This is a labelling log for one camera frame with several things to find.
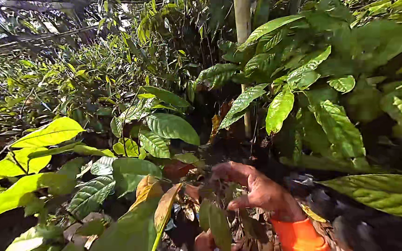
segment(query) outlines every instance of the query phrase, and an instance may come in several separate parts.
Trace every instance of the dense foliage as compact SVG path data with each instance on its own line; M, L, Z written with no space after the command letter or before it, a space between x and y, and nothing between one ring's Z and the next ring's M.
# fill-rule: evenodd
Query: dense foliage
M223 129L240 138L246 112L252 147L327 171L322 185L402 217L402 0L355 4L258 0L238 44L229 0L127 12L99 1L90 43L0 52L0 214L24 207L38 218L7 250L83 250L77 236L92 251L156 250L174 203L228 250L224 205L237 187L194 185L209 176L201 152L228 140ZM249 87L239 94L239 84ZM94 216L109 198L128 211ZM240 212L245 228L248 218Z

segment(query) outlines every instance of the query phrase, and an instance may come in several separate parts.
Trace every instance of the yellow-green leaf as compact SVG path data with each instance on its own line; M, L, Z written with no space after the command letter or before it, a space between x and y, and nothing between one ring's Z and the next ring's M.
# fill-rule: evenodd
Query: yellow-green leaf
M44 157L39 157L35 159L29 159L28 155L37 151L46 151L47 148L40 147L26 147L21 150L14 151L15 158L18 163L23 167L23 169L31 174L38 173L41 169L43 169L50 161L51 155L47 155ZM14 156L11 152L7 154L7 156L0 161L0 179L5 177L14 177L18 175L23 175L25 172L21 170L21 168L17 165Z
M68 117L60 117L40 129L15 141L11 147L42 147L70 140L85 131L79 123Z
M75 179L69 179L66 175L52 172L39 173L22 177L9 189L0 193L0 214L26 206L36 196L31 193L40 188L49 187L49 192L54 195L67 194L75 186Z

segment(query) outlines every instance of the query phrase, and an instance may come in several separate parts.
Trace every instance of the tree trunk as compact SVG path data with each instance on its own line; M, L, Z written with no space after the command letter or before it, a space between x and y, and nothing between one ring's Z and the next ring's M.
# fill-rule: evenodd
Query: tree trunk
M234 0L234 8L237 41L238 43L244 43L251 34L251 0ZM243 93L248 86L248 84L242 84L241 92ZM250 111L244 114L244 129L246 138L250 139L252 137Z

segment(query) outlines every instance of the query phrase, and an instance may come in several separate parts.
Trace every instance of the dead leaf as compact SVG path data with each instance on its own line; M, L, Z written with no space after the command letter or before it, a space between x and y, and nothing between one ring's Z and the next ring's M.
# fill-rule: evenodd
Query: dead leaf
M156 198L159 196L162 196L164 194L164 191L162 191L161 185L159 182L154 182L153 184L150 185L150 183L156 180L153 176L147 175L145 176L137 185L137 190L136 190L136 201L131 205L130 209L128 212L133 210L133 208L137 207L140 203L146 201L147 199L150 198Z
M172 160L170 164L164 166L162 173L170 180L179 180L188 174L190 169L196 168L192 164L186 164L179 160Z
M221 118L218 115L214 115L214 117L212 118L212 132L210 133L210 138L209 141L207 142L207 145L210 145L214 139L215 136L218 132L218 128L220 127L220 123L221 123Z
M319 215L315 214L315 213L310 209L309 206L306 206L306 205L304 205L304 204L300 204L300 206L302 206L302 210L305 212L305 214L307 214L308 216L310 216L313 220L319 221L319 222L322 222L322 223L326 223L326 222L327 222L326 219L324 219L324 218L320 217Z

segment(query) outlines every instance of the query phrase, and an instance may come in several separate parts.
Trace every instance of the human hand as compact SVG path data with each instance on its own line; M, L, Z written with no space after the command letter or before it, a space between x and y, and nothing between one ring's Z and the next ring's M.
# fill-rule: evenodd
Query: human hand
M306 218L296 200L282 186L257 171L253 166L229 161L212 168L212 179L237 182L249 189L249 194L232 200L227 209L260 207L274 211L278 221L301 221Z

